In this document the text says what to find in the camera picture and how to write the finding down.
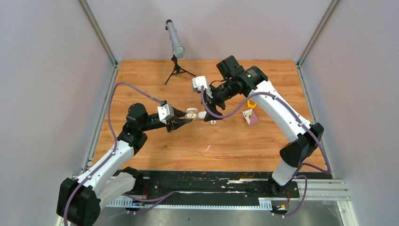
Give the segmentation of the white gold-trimmed earbud case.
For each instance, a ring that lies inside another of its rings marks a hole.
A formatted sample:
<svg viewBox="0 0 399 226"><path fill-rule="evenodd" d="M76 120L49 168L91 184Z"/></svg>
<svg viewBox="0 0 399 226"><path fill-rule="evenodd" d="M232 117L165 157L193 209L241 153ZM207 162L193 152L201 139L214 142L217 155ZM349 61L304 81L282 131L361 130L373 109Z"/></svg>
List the white gold-trimmed earbud case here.
<svg viewBox="0 0 399 226"><path fill-rule="evenodd" d="M194 120L198 118L199 110L198 108L187 108L184 118L189 120Z"/></svg>

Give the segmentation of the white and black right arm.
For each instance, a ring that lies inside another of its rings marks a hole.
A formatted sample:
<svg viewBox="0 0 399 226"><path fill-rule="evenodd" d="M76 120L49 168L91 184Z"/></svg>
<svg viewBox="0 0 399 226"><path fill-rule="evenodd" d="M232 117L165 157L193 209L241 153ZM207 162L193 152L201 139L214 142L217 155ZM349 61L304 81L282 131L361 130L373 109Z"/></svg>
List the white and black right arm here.
<svg viewBox="0 0 399 226"><path fill-rule="evenodd" d="M288 140L279 152L281 162L268 184L272 195L282 196L287 191L287 183L294 178L304 160L321 148L323 126L311 123L292 108L257 66L244 69L234 56L227 57L216 66L223 77L219 86L211 85L205 76L192 80L193 90L201 94L201 102L207 112L204 121L225 118L216 107L224 110L225 102L238 94L263 109Z"/></svg>

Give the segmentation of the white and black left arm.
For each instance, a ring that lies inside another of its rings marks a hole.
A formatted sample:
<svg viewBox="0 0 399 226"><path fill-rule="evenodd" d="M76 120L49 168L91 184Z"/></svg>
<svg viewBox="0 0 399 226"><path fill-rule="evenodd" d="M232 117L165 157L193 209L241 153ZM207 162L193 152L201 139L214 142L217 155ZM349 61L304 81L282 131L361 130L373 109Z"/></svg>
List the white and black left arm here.
<svg viewBox="0 0 399 226"><path fill-rule="evenodd" d="M60 185L56 213L65 223L76 226L92 226L101 210L126 192L140 194L144 189L143 174L126 167L112 178L120 167L143 147L148 130L178 129L198 117L197 108L185 112L163 103L157 113L148 114L143 104L129 107L126 123L113 147L90 169L75 179L66 178Z"/></svg>

